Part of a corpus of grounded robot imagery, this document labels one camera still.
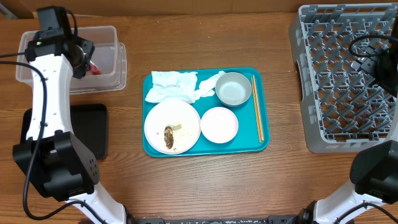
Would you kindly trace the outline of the large white napkin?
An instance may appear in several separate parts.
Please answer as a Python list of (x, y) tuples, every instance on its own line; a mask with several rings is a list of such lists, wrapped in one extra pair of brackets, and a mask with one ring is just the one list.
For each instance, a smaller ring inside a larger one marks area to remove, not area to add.
[(152, 71), (152, 88), (146, 94), (145, 101), (160, 103), (167, 99), (194, 103), (197, 72), (159, 72)]

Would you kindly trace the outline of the red snack wrapper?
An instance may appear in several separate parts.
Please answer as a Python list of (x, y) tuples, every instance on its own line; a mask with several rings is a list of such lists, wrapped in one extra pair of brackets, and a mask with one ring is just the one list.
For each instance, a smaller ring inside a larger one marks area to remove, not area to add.
[(101, 71), (99, 70), (99, 68), (95, 65), (94, 62), (90, 61), (90, 69), (89, 72), (92, 75), (101, 75)]

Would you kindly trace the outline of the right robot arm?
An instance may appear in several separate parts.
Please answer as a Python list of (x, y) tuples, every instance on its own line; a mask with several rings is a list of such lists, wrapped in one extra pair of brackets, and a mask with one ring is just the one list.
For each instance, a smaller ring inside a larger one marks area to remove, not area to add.
[[(397, 28), (391, 35), (367, 34), (355, 38), (386, 39), (388, 49), (376, 49), (365, 58), (374, 59), (374, 77), (384, 90), (397, 94)], [(384, 142), (359, 152), (354, 158), (349, 180), (327, 198), (313, 201), (289, 223), (353, 223), (360, 214), (375, 208), (393, 222), (397, 218), (383, 208), (397, 202), (397, 117)]]

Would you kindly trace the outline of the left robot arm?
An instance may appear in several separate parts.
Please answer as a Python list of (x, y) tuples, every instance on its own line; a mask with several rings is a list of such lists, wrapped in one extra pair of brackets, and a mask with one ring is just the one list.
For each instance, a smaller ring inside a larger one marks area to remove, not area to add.
[(132, 223), (127, 208), (100, 183), (95, 155), (74, 135), (70, 118), (70, 82), (90, 69), (95, 46), (78, 36), (71, 11), (40, 8), (40, 30), (24, 55), (32, 72), (32, 114), (25, 141), (13, 158), (25, 174), (24, 188), (74, 206), (93, 223)]

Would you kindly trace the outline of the small white napkin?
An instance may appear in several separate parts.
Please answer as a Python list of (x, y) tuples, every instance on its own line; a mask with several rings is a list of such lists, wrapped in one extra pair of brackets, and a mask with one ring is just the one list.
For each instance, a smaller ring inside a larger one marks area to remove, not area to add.
[(198, 89), (195, 90), (195, 99), (199, 100), (200, 98), (213, 96), (215, 94), (214, 89), (217, 81), (225, 74), (226, 72), (219, 71), (217, 74), (211, 76), (209, 79), (200, 82)]

